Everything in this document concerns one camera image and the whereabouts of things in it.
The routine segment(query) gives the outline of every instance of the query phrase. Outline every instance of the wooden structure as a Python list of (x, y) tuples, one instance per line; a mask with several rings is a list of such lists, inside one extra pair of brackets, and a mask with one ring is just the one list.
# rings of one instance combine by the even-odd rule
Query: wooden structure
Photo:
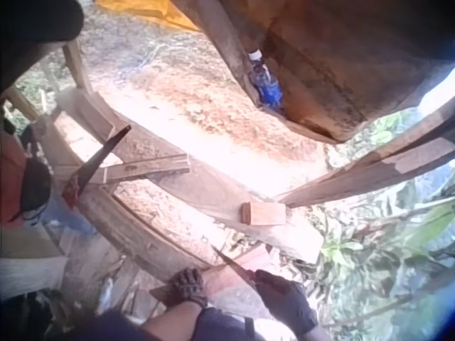
[[(113, 152), (123, 161), (123, 165), (100, 170), (93, 183), (105, 184), (131, 177), (145, 177), (215, 221), (309, 263), (316, 262), (323, 237), (309, 224), (295, 226), (290, 208), (394, 185), (455, 157), (453, 99), (421, 124), (359, 161), (276, 198), (264, 197), (197, 158), (186, 156), (181, 149), (113, 110), (93, 90), (77, 43), (70, 42), (63, 50), (77, 87), (58, 93), (58, 106), (50, 116), (40, 116), (14, 88), (6, 93), (8, 100), (40, 127), (41, 133), (37, 138), (54, 171), (57, 186), (60, 185), (59, 180), (65, 180), (81, 164), (54, 124), (61, 112), (72, 117), (101, 143), (130, 124), (132, 131)], [(138, 144), (148, 148), (139, 149)], [(136, 167), (134, 172), (128, 168), (130, 166)], [(250, 207), (261, 202), (285, 204), (288, 207), (285, 210), (286, 219), (280, 216), (280, 224), (277, 224), (273, 216), (271, 224), (264, 220), (260, 220), (262, 225), (259, 226), (245, 224), (242, 222), (241, 207), (246, 202), (250, 203)], [(188, 266), (208, 269), (211, 265), (170, 240), (155, 223), (143, 221), (109, 188), (88, 188), (81, 196), (78, 208), (118, 250), (129, 255), (160, 281), (166, 282), (177, 271)], [(235, 283), (231, 288), (215, 294), (212, 299), (219, 308), (231, 313), (254, 318), (267, 315), (263, 307), (258, 310), (251, 308), (262, 305), (260, 302), (259, 305), (254, 304), (259, 296), (243, 283)]]

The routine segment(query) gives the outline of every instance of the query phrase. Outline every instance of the person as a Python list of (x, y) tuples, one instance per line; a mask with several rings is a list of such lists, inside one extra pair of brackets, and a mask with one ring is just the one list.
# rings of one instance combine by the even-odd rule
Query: person
[[(330, 337), (310, 309), (303, 287), (267, 271), (255, 272), (257, 292), (270, 313), (287, 325), (299, 341), (326, 341)], [(173, 280), (178, 304), (162, 315), (149, 318), (140, 328), (119, 313), (109, 311), (59, 340), (128, 341), (242, 341), (265, 340), (247, 331), (245, 324), (215, 308), (207, 308), (203, 277), (185, 269)]]

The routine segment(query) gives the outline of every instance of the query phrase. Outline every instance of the plastic bottle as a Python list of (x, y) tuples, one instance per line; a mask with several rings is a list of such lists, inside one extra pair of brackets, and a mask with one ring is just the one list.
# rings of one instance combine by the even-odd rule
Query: plastic bottle
[(259, 91), (262, 103), (272, 109), (279, 109), (281, 107), (283, 94), (279, 87), (278, 80), (275, 76), (270, 74), (268, 67), (262, 60), (262, 53), (260, 50), (256, 50), (248, 55), (253, 65), (251, 78)]

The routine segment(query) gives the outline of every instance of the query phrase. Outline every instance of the work glove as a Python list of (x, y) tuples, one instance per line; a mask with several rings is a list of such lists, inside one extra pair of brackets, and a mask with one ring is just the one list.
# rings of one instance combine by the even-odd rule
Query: work glove
[(257, 292), (270, 313), (287, 325), (297, 337), (318, 325), (302, 285), (264, 270), (256, 271), (255, 283)]
[(205, 294), (204, 280), (199, 270), (180, 271), (174, 277), (172, 285), (179, 296), (179, 303), (190, 301), (197, 303), (202, 309), (207, 308), (208, 299)]

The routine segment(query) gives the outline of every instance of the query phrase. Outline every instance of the black glove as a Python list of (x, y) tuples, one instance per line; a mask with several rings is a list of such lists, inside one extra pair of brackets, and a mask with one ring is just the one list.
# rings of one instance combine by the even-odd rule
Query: black glove
[(255, 282), (257, 292), (270, 313), (287, 325), (297, 337), (318, 325), (306, 300), (304, 288), (299, 283), (263, 270), (256, 271)]
[(197, 303), (202, 309), (207, 307), (207, 295), (204, 289), (204, 280), (199, 270), (185, 269), (174, 277), (173, 287), (179, 295), (179, 303), (191, 301)]

